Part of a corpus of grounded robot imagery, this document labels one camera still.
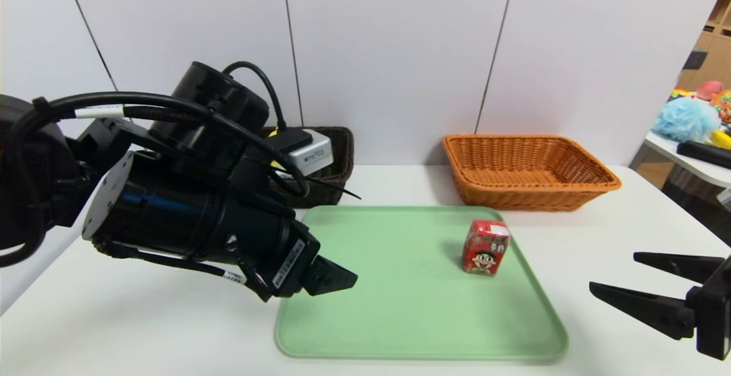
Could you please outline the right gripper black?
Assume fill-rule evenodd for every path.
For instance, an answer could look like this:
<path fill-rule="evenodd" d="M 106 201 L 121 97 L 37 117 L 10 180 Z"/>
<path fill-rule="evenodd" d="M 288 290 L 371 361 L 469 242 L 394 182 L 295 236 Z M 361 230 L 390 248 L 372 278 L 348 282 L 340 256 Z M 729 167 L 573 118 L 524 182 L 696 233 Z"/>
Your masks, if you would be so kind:
<path fill-rule="evenodd" d="M 684 299 L 591 282 L 597 299 L 674 340 L 694 337 L 698 353 L 718 360 L 729 354 L 729 258 L 634 252 L 635 262 L 703 284 L 694 296 L 694 311 Z"/>

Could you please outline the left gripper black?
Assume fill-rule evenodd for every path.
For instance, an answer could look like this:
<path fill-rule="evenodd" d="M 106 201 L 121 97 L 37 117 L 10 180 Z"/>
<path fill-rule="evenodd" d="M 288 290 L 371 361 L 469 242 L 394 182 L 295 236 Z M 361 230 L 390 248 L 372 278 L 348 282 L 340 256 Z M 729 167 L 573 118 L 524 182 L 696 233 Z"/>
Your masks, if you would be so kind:
<path fill-rule="evenodd" d="M 318 296 L 356 284 L 357 274 L 318 255 L 319 242 L 282 194 L 217 189 L 211 205 L 211 260 L 239 268 L 236 273 L 212 266 L 215 277 L 247 287 L 264 302 L 292 297 L 302 288 Z"/>

